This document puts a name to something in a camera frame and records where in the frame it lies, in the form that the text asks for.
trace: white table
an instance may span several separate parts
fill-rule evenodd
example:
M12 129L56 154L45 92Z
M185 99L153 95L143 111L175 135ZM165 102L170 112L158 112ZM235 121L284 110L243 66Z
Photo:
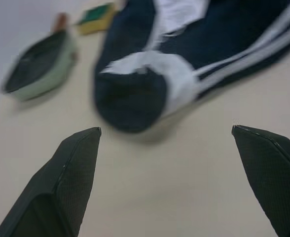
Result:
M231 127L239 123L290 138L290 56L177 119L163 120L160 129L125 135L92 106L92 68L103 38L77 37L80 60L60 89L26 103L1 98L0 223L63 139L100 126L81 237L275 237L248 184Z

